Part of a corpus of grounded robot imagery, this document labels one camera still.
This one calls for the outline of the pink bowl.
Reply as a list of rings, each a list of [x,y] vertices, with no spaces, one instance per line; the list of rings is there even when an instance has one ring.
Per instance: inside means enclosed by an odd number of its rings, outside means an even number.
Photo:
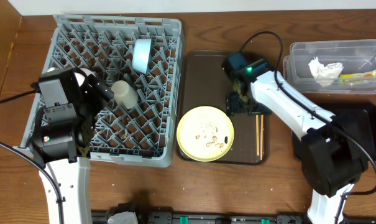
[[[39,80],[41,89],[79,89],[90,78],[94,78],[93,72],[85,68],[50,68],[43,73]]]

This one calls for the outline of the white plastic cup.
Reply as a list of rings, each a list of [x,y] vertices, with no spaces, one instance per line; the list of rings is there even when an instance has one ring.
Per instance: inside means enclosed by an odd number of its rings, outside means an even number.
[[[116,81],[111,90],[114,93],[114,100],[119,105],[124,105],[127,109],[133,108],[139,100],[135,89],[123,80]]]

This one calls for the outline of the yellow plate with crumbs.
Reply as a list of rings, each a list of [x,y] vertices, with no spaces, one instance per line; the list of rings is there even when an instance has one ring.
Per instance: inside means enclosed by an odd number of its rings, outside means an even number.
[[[225,156],[234,141],[234,126],[227,114],[212,106],[186,112],[177,126],[177,141],[190,159],[211,162]]]

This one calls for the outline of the light blue bowl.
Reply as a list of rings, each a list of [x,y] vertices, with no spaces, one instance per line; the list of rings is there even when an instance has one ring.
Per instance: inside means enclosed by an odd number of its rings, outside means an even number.
[[[151,59],[152,40],[137,39],[134,45],[132,68],[139,73],[149,72],[149,62]]]

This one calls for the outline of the white napkin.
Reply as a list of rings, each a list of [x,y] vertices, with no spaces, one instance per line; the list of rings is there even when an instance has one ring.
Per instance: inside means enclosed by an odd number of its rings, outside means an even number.
[[[341,62],[323,65],[317,57],[312,59],[308,66],[314,80],[323,87],[331,85],[339,77],[344,68]]]

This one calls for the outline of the green snack wrapper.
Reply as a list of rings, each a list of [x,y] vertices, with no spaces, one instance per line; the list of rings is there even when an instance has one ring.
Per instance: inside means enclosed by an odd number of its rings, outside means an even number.
[[[364,85],[376,81],[376,69],[370,72],[340,74],[338,84],[340,86]]]

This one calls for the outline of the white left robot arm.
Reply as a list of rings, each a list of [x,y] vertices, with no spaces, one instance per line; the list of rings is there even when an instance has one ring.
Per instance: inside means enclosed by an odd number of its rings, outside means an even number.
[[[114,93],[87,68],[51,68],[31,84],[44,106],[27,140],[29,157],[0,141],[39,170],[50,223],[92,223],[89,202],[90,142],[95,117]]]

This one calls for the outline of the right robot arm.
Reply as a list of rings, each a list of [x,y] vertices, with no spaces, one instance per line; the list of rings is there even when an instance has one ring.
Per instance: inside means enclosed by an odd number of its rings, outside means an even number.
[[[361,145],[354,118],[319,107],[277,68],[263,58],[249,63],[242,50],[230,54],[222,69],[237,89],[227,101],[227,114],[277,115],[300,140],[302,171],[313,189],[308,219],[344,223],[348,197],[376,193],[376,163]]]

